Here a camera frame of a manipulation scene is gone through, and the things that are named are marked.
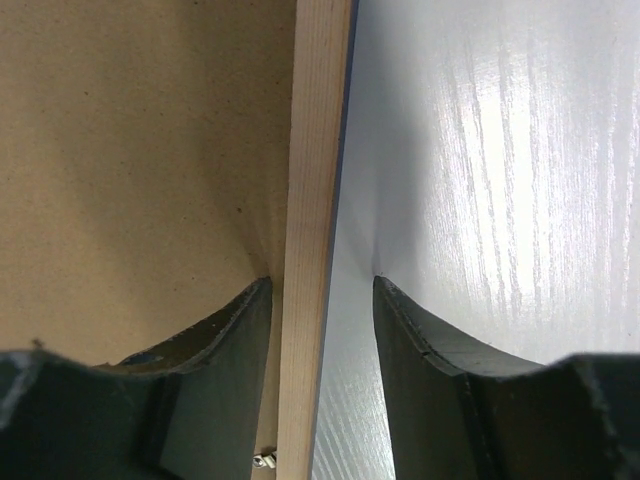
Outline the blue wooden picture frame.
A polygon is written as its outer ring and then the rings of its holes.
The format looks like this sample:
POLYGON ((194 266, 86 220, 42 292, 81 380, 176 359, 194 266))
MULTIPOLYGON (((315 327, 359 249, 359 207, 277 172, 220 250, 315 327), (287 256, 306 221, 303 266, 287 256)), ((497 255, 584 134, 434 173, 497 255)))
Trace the blue wooden picture frame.
POLYGON ((311 476, 354 1, 296 4, 277 467, 311 476))

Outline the brown cardboard backing board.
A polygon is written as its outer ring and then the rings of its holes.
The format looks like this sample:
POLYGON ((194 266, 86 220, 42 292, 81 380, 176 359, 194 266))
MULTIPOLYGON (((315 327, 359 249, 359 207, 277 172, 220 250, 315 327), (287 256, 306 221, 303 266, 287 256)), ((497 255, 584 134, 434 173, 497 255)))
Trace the brown cardboard backing board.
POLYGON ((1 355, 115 365, 272 282, 274 446, 292 1, 1 5, 1 355))

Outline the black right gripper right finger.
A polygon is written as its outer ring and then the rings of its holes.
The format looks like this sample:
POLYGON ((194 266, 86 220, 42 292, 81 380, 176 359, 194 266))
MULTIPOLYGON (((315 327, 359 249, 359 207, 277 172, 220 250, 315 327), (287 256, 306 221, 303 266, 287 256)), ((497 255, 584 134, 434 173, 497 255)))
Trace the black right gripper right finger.
POLYGON ((400 479, 635 479, 639 358, 493 348, 384 277, 373 319, 400 479))

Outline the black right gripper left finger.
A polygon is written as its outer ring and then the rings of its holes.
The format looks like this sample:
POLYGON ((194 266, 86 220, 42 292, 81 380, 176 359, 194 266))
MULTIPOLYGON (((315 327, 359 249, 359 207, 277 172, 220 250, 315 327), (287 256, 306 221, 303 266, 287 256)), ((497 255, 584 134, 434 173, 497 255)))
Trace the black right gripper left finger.
POLYGON ((249 478, 271 314, 265 277, 115 365, 3 352, 2 477, 249 478))

